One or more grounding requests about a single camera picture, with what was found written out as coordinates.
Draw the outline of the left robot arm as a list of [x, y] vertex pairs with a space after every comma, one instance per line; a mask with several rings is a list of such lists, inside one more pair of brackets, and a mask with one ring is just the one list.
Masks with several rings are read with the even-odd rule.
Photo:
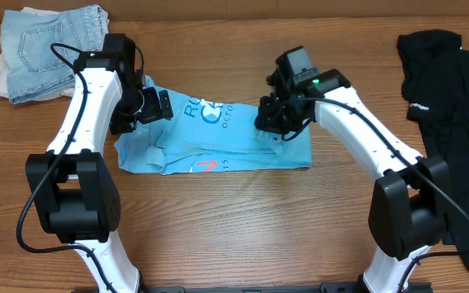
[[76, 251], [99, 292], [145, 292], [117, 231], [121, 199], [103, 148], [109, 133], [171, 120], [169, 94], [146, 85], [143, 70], [134, 67], [142, 51], [123, 33], [106, 34], [100, 51], [77, 53], [66, 63], [76, 78], [64, 122], [47, 151], [31, 154], [25, 164], [32, 194], [16, 240], [35, 254]]

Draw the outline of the light blue printed t-shirt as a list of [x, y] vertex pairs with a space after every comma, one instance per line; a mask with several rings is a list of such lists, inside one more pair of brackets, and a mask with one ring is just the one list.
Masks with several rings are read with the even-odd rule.
[[256, 129], [255, 106], [215, 103], [170, 90], [173, 118], [139, 124], [115, 143], [118, 165], [130, 173], [221, 173], [308, 168], [308, 130], [285, 142]]

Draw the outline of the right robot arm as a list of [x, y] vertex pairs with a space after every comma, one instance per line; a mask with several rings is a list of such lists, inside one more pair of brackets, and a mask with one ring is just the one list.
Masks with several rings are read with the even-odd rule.
[[[449, 189], [441, 159], [426, 159], [400, 141], [364, 105], [338, 70], [320, 72], [298, 46], [276, 60], [260, 100], [255, 126], [283, 142], [295, 141], [311, 123], [337, 138], [373, 183], [368, 225], [377, 248], [354, 282], [324, 282], [321, 292], [431, 292], [411, 282], [416, 257], [429, 252], [452, 222], [433, 187]], [[426, 186], [428, 179], [433, 186]]]

